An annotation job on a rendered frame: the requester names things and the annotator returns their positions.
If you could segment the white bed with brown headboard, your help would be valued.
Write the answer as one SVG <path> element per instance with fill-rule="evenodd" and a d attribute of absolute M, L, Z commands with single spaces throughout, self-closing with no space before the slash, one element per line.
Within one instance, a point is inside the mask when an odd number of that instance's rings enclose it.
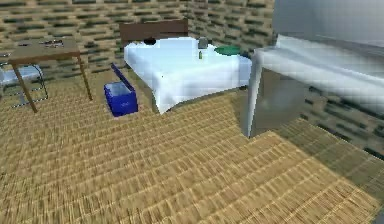
<path fill-rule="evenodd" d="M 161 114 L 181 102 L 248 84 L 251 60 L 218 54 L 213 45 L 199 49 L 186 19 L 121 23 L 119 31 L 125 63 L 151 89 Z M 148 38 L 156 44 L 146 45 Z"/>

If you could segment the green round plate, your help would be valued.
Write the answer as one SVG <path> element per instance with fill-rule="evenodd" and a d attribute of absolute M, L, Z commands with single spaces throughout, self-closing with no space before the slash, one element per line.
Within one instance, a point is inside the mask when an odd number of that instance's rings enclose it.
<path fill-rule="evenodd" d="M 240 48 L 233 45 L 219 46 L 214 51 L 221 55 L 232 56 L 240 53 Z"/>

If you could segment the blue open box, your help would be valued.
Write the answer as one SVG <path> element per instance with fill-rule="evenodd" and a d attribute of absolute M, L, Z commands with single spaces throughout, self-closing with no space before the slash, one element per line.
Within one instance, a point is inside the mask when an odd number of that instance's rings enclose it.
<path fill-rule="evenodd" d="M 111 64 L 111 69 L 119 78 L 117 82 L 104 85 L 104 95 L 114 117 L 124 116 L 138 111 L 136 91 L 120 69 Z"/>

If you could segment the pale grey table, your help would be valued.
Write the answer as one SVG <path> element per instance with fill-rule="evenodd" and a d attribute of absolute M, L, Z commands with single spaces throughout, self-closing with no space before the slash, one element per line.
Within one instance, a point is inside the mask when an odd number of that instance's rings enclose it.
<path fill-rule="evenodd" d="M 384 115 L 384 52 L 283 35 L 255 49 L 243 134 L 251 138 L 297 118 L 310 86 Z"/>

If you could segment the dark small items on table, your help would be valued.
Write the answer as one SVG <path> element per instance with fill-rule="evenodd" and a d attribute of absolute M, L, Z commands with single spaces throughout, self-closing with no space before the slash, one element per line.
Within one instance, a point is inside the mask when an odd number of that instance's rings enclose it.
<path fill-rule="evenodd" d="M 63 41 L 62 40 L 45 40 L 42 42 L 39 42 L 39 44 L 45 45 L 47 47 L 56 47 L 56 46 L 63 46 Z"/>

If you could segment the brown wooden table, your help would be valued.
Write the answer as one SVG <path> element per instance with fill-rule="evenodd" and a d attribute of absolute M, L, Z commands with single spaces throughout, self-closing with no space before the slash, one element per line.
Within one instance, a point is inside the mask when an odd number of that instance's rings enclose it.
<path fill-rule="evenodd" d="M 63 41 L 63 46 L 59 47 L 47 47 L 45 45 L 39 44 L 39 42 L 45 40 L 48 39 L 44 38 L 23 41 L 21 42 L 20 46 L 17 46 L 14 49 L 14 51 L 10 54 L 8 58 L 8 63 L 12 66 L 12 69 L 15 72 L 19 85 L 21 86 L 23 93 L 27 98 L 28 105 L 32 108 L 32 110 L 34 112 L 37 112 L 35 101 L 32 99 L 30 92 L 24 83 L 24 80 L 19 71 L 19 67 L 21 65 L 35 65 L 41 61 L 76 58 L 87 90 L 88 98 L 90 100 L 93 100 L 88 79 L 84 70 L 84 65 L 81 59 L 80 49 L 77 45 L 76 40 L 67 37 L 61 38 L 61 40 Z"/>

